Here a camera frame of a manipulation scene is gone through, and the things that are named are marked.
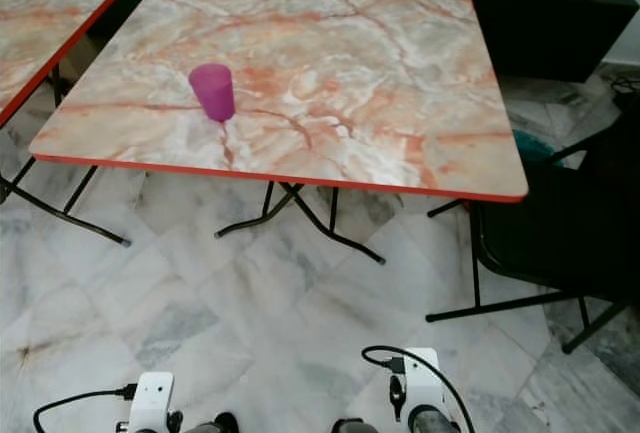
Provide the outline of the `purple plastic cup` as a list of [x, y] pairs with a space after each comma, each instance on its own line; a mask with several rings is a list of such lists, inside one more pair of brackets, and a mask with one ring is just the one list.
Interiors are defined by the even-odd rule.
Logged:
[[236, 114], [232, 72], [225, 64], [201, 64], [188, 73], [188, 82], [212, 121], [225, 123]]

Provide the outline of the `grey right robot leg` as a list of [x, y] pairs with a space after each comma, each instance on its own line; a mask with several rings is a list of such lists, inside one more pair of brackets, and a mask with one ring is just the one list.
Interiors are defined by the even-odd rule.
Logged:
[[379, 430], [361, 418], [340, 418], [335, 421], [330, 433], [379, 433]]

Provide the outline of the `grey robot leg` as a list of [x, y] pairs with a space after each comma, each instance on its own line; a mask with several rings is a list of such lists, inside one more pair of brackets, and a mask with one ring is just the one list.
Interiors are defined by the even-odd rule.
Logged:
[[233, 413], [224, 411], [219, 413], [211, 421], [200, 423], [196, 427], [189, 428], [184, 433], [241, 433], [238, 419]]
[[330, 433], [379, 433], [379, 430], [361, 418], [340, 418], [335, 421]]

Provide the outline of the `grey left robot leg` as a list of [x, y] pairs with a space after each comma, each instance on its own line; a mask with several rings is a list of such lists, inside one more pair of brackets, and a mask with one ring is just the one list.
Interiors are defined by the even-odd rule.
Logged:
[[189, 428], [184, 433], [241, 433], [238, 419], [233, 413], [224, 411], [219, 413], [211, 421], [200, 423], [196, 427]]

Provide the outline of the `black folding chair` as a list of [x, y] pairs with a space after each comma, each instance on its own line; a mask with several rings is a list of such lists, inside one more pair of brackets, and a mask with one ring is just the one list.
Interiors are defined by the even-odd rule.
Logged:
[[472, 270], [547, 293], [426, 315], [426, 322], [576, 300], [582, 331], [571, 354], [622, 310], [640, 305], [640, 103], [612, 125], [534, 162], [518, 203], [466, 200]]

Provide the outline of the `teal round object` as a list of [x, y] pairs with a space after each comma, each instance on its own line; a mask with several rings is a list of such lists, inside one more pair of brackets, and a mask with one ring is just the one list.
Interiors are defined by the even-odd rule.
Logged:
[[521, 162], [526, 168], [536, 164], [543, 164], [547, 162], [548, 158], [556, 154], [556, 150], [552, 146], [547, 142], [541, 141], [538, 136], [532, 135], [532, 133], [513, 130], [512, 135], [515, 137], [518, 155], [520, 155]]

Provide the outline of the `black low cabinet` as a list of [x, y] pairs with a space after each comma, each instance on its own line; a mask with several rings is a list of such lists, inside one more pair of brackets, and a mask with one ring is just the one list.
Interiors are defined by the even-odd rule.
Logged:
[[585, 81], [640, 11], [637, 0], [472, 0], [499, 75]]

